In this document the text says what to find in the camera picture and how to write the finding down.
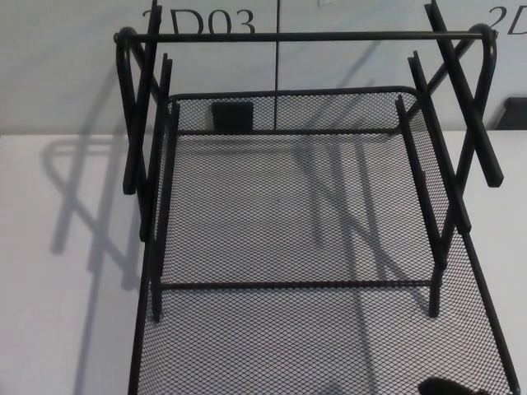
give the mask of wire mesh tray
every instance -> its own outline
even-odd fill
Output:
[[[159,35],[154,2],[148,35],[116,35],[146,242],[129,393],[520,393],[462,196],[474,152],[503,180],[482,122],[496,34],[427,13],[434,32]],[[416,88],[169,96],[166,56],[153,78],[158,42],[302,40],[437,40],[445,64],[427,82],[414,53]],[[447,73],[469,128],[456,173],[431,101]]]
[[[162,153],[163,309],[159,323],[146,316],[140,393],[415,393],[437,375],[507,393],[457,231],[441,314],[428,316],[434,258],[399,95],[416,103],[397,87],[169,102],[179,130],[166,129]],[[252,103],[256,126],[214,132],[215,103]],[[410,124],[442,223],[421,111]]]

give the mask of metal mesh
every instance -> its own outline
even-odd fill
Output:
[[[429,280],[402,137],[324,135],[395,128],[397,95],[279,98],[277,125],[316,135],[180,137],[162,282]],[[254,106],[262,129],[267,99]],[[180,101],[180,127],[202,125],[213,101]],[[448,200],[421,114],[411,127],[442,227]],[[448,263],[438,318],[426,287],[166,290],[160,323],[147,308],[139,393],[407,394],[430,377],[510,393],[457,233]]]
[[[342,93],[339,95],[282,95],[276,97],[277,129],[372,129],[395,128],[399,124],[393,106],[402,94],[405,104],[415,99],[404,92]],[[254,129],[274,129],[275,96],[217,97],[180,100],[181,131],[210,132],[212,103],[248,102],[254,106]]]

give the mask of gray wall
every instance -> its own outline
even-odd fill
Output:
[[[425,0],[282,0],[282,31],[429,30]],[[248,31],[245,12],[254,13],[257,32],[276,30],[276,0],[165,0],[161,30],[174,32],[170,9],[192,8],[208,16],[224,9],[232,31]],[[497,21],[499,60],[486,120],[510,95],[527,92],[521,72],[527,58],[527,35],[508,35],[520,0],[439,0],[448,27],[468,29]],[[0,5],[0,134],[112,133],[122,129],[122,108],[114,70],[114,32],[122,26],[146,31],[150,8],[145,0],[4,0]],[[195,32],[190,14],[179,14],[180,32]],[[216,14],[214,27],[224,31]],[[515,32],[527,30],[527,9]],[[428,77],[441,64],[433,42],[283,44],[280,87],[283,89],[408,84],[406,58],[418,49]],[[172,93],[273,89],[274,44],[162,45],[158,52],[174,59]],[[475,45],[464,60],[471,85],[478,77],[481,49]],[[463,128],[447,82],[435,95],[445,129]]]

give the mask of black metal frame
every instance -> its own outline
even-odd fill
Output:
[[[320,287],[430,287],[429,315],[437,317],[440,309],[440,290],[443,272],[446,269],[446,257],[450,251],[452,236],[457,228],[463,236],[469,252],[470,261],[476,276],[478,288],[482,295],[487,316],[496,339],[506,377],[513,393],[520,393],[514,367],[507,350],[503,334],[496,312],[493,307],[487,285],[483,278],[481,267],[469,232],[471,225],[463,201],[463,192],[467,183],[473,154],[476,152],[483,173],[489,187],[499,187],[503,180],[503,174],[497,162],[496,155],[492,149],[486,129],[483,125],[483,112],[486,107],[488,93],[492,84],[492,77],[496,66],[497,48],[496,31],[486,25],[475,25],[469,31],[447,31],[435,0],[425,6],[433,31],[381,31],[381,32],[342,32],[342,33],[264,33],[264,34],[213,34],[213,35],[160,35],[161,6],[156,0],[152,4],[152,12],[148,25],[148,32],[139,35],[132,28],[123,28],[114,36],[117,44],[117,71],[124,106],[124,116],[128,129],[129,149],[124,174],[124,193],[138,195],[141,212],[141,240],[146,243],[145,257],[143,262],[143,273],[141,292],[138,306],[138,320],[136,323],[136,334],[134,339],[132,368],[130,374],[129,393],[136,393],[139,380],[139,369],[141,361],[142,336],[144,321],[147,310],[147,290],[150,283],[152,292],[152,310],[154,319],[159,321],[161,316],[161,294],[164,290],[217,290],[217,289],[271,289],[271,288],[320,288]],[[376,88],[352,88],[338,90],[318,91],[267,91],[267,92],[241,92],[228,94],[209,95],[176,95],[169,97],[171,60],[165,54],[162,63],[160,83],[158,84],[153,75],[156,58],[156,46],[159,43],[198,43],[198,42],[293,42],[293,41],[358,41],[358,40],[436,40],[441,51],[444,63],[438,69],[433,78],[427,82],[422,70],[417,52],[409,61],[416,89],[404,86],[376,87]],[[452,40],[461,40],[456,47]],[[478,85],[473,96],[459,60],[471,47],[474,41],[483,43],[483,67],[478,79]],[[133,79],[130,67],[130,52],[133,53],[141,69],[137,98],[134,94]],[[446,75],[450,76],[454,91],[462,110],[464,120],[467,124],[463,149],[459,160],[457,171],[450,161],[445,145],[441,127],[439,125],[436,111],[434,109],[431,94],[442,83]],[[416,184],[417,195],[421,205],[423,219],[425,221],[428,239],[431,245],[435,267],[430,280],[420,281],[312,281],[312,282],[247,282],[247,283],[215,283],[215,284],[161,284],[163,270],[163,258],[166,244],[166,228],[168,213],[170,210],[170,194],[175,162],[175,147],[179,136],[200,134],[203,131],[178,130],[179,109],[166,111],[165,103],[185,99],[214,99],[233,97],[262,97],[280,95],[321,95],[342,93],[373,93],[373,92],[408,92],[417,97],[416,104],[406,110],[402,97],[396,101],[400,124],[395,129],[383,129],[374,132],[386,132],[403,134],[405,146],[407,147],[408,159]],[[148,174],[145,170],[145,160],[142,154],[142,144],[147,122],[147,111],[150,95],[157,104],[156,121],[152,141],[152,153]],[[441,171],[441,177],[449,199],[449,208],[442,226],[436,223],[424,173],[421,170],[419,158],[413,136],[410,133],[409,123],[417,112],[421,110],[431,135],[432,145],[436,152],[436,159]],[[273,130],[257,131],[255,134],[306,134],[302,130],[277,130],[276,109],[275,128]],[[164,180],[160,180],[161,145],[163,143],[163,128],[167,128],[166,136],[167,154],[165,163]],[[157,207],[157,191],[159,184],[165,187],[162,190],[161,206]],[[154,235],[154,215],[159,210],[159,223],[157,226],[157,237]]]

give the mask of black metal mesh basket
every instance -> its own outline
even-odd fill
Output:
[[[150,35],[116,37],[124,190],[138,193],[146,241],[129,393],[426,395],[430,378],[519,393],[462,198],[474,152],[489,185],[502,181],[481,121],[496,36],[448,33],[427,11],[435,33],[163,36],[154,3]],[[166,56],[152,82],[158,41],[401,38],[438,40],[445,59],[427,83],[414,54],[417,89],[169,97]],[[474,40],[475,98],[459,65]],[[142,66],[137,101],[126,48]],[[446,73],[469,126],[457,173],[431,102]]]
[[[428,316],[434,259],[395,132],[399,94],[415,104],[397,88],[278,96],[280,130],[303,133],[272,136],[273,96],[170,101],[181,129],[165,134],[180,135],[163,160],[167,290],[161,321],[146,317],[139,393],[416,393],[432,376],[508,393],[457,231],[441,314]],[[208,129],[218,102],[254,103],[254,130]],[[324,111],[298,115],[309,109]],[[411,129],[443,223],[421,111]]]

